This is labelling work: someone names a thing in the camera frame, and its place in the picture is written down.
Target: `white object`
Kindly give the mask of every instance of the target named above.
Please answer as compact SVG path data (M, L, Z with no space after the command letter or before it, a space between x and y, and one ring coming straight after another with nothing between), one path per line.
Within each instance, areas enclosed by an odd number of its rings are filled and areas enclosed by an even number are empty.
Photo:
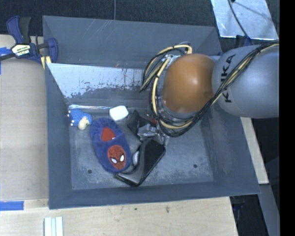
M62 217L44 219L44 236L63 236Z
M125 106L118 106L109 110L109 116L115 121L126 118L128 114L129 112Z

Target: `blue plush toy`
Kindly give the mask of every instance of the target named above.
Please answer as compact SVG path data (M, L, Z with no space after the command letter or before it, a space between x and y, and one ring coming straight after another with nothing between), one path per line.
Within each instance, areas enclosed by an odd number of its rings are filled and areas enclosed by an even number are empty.
M99 161L110 173L126 170L132 161L123 131L110 118L98 118L90 127L90 135Z
M85 113L80 109L71 109L68 112L71 126L84 130L88 125L92 124L92 116L90 114Z

